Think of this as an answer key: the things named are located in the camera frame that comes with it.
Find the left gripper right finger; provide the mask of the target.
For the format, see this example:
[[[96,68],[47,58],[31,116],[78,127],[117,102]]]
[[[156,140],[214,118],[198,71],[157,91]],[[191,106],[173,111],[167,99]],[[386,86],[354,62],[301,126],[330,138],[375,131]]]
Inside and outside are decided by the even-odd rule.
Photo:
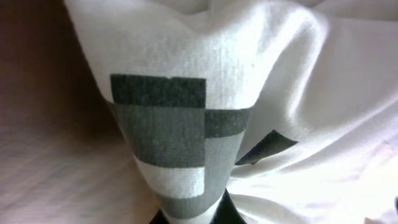
[[[246,224],[227,190],[223,194],[211,224]]]

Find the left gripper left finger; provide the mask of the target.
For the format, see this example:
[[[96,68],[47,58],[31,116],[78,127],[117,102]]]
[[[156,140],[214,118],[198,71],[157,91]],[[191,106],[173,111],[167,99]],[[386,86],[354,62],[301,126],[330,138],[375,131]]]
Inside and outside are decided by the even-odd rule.
[[[162,210],[159,210],[149,224],[169,224],[168,219],[164,215]]]

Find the white robot print t-shirt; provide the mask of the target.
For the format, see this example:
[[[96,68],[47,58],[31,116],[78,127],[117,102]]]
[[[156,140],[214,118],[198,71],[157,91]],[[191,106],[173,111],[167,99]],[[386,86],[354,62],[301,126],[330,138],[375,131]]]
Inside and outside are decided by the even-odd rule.
[[[396,1],[67,1],[169,223],[397,222]]]

